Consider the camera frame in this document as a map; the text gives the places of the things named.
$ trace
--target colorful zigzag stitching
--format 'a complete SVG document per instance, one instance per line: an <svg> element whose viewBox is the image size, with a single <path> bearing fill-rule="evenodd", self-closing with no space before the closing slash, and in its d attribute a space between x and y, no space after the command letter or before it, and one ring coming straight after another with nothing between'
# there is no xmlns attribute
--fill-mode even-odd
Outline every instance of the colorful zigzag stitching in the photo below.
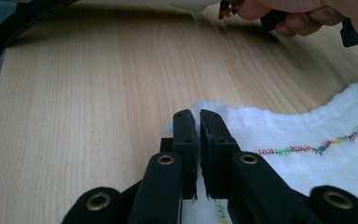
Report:
<svg viewBox="0 0 358 224"><path fill-rule="evenodd" d="M267 150L257 150L258 155L279 155L279 156L289 156L294 152L313 152L315 154L323 155L323 153L332 145L341 145L343 143L353 143L358 136L358 125L354 127L353 132L349 135L340 136L332 140L325 141L319 147L285 147L282 149L267 149Z"/></svg>

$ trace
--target black cord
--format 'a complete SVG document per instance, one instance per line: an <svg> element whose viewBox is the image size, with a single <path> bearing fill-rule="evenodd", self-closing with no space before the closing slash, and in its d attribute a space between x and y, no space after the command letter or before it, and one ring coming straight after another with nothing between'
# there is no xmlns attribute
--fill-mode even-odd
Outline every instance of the black cord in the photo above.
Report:
<svg viewBox="0 0 358 224"><path fill-rule="evenodd" d="M22 33L78 0L34 0L9 16L0 24L0 56Z"/></svg>

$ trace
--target metal grommet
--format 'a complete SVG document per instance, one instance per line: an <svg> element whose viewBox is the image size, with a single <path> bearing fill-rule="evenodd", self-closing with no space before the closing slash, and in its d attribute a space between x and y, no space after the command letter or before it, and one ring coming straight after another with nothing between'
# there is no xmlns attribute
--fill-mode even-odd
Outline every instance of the metal grommet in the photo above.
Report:
<svg viewBox="0 0 358 224"><path fill-rule="evenodd" d="M241 155L241 161L246 164L256 164L258 159L252 155Z"/></svg>
<svg viewBox="0 0 358 224"><path fill-rule="evenodd" d="M105 192L98 192L93 194L87 200L86 207L90 211L99 211L110 204L111 197Z"/></svg>
<svg viewBox="0 0 358 224"><path fill-rule="evenodd" d="M169 165L175 161L175 158L170 155L162 155L158 157L157 161L161 165Z"/></svg>
<svg viewBox="0 0 358 224"><path fill-rule="evenodd" d="M351 202L351 200L347 198L345 195L336 191L332 191L332 190L325 191L324 199L328 203L334 205L337 208L341 208L341 209L353 208L353 203Z"/></svg>

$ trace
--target wooden table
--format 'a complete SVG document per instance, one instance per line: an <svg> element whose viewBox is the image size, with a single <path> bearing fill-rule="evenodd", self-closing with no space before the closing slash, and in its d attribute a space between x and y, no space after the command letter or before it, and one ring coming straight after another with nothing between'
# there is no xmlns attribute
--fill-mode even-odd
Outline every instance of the wooden table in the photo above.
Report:
<svg viewBox="0 0 358 224"><path fill-rule="evenodd" d="M338 27L291 39L259 21L74 5L26 32L0 76L0 223L59 223L85 191L142 178L198 100L306 112L358 81Z"/></svg>

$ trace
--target clamp jaw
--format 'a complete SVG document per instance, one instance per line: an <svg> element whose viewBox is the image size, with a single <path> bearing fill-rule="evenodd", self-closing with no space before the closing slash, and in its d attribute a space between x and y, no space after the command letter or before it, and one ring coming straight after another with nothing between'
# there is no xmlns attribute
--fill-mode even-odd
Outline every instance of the clamp jaw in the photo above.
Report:
<svg viewBox="0 0 358 224"><path fill-rule="evenodd" d="M86 192L62 224L181 223L182 200L197 199L199 148L207 197L228 199L234 224L358 223L355 196L330 186L302 195L261 156L241 151L218 114L201 110L198 138L191 112L183 110L173 116L173 138L161 139L142 181L122 193Z"/></svg>

